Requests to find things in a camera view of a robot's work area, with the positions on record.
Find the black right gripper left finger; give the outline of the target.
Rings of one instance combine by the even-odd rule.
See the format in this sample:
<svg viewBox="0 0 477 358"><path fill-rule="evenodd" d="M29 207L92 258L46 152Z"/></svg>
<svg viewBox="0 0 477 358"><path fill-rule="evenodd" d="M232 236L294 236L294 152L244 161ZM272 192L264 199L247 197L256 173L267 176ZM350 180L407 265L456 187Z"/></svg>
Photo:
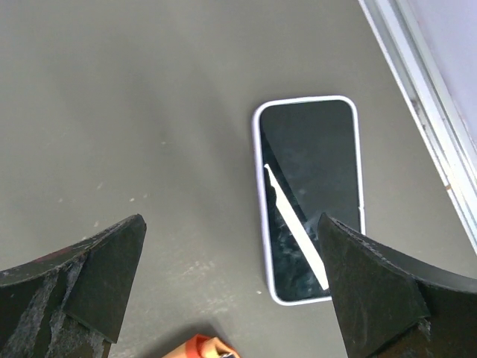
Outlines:
<svg viewBox="0 0 477 358"><path fill-rule="evenodd" d="M142 254L139 214L1 271L2 357L108 357Z"/></svg>

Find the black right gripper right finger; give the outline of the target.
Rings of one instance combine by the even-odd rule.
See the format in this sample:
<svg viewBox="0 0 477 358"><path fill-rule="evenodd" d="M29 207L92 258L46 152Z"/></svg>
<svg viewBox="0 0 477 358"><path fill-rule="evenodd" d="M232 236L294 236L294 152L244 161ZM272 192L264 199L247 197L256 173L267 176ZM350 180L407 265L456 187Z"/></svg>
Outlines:
<svg viewBox="0 0 477 358"><path fill-rule="evenodd" d="M320 256L349 357L475 357L476 280L323 214Z"/></svg>

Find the phone with lilac case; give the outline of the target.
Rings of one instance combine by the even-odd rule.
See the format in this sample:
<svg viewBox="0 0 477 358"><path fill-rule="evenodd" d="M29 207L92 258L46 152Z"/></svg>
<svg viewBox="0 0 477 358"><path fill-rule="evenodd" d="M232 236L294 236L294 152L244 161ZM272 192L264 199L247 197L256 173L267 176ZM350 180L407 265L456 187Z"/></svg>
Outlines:
<svg viewBox="0 0 477 358"><path fill-rule="evenodd" d="M366 230L357 108L343 95L267 101L252 129L270 295L285 307L328 301L320 217Z"/></svg>

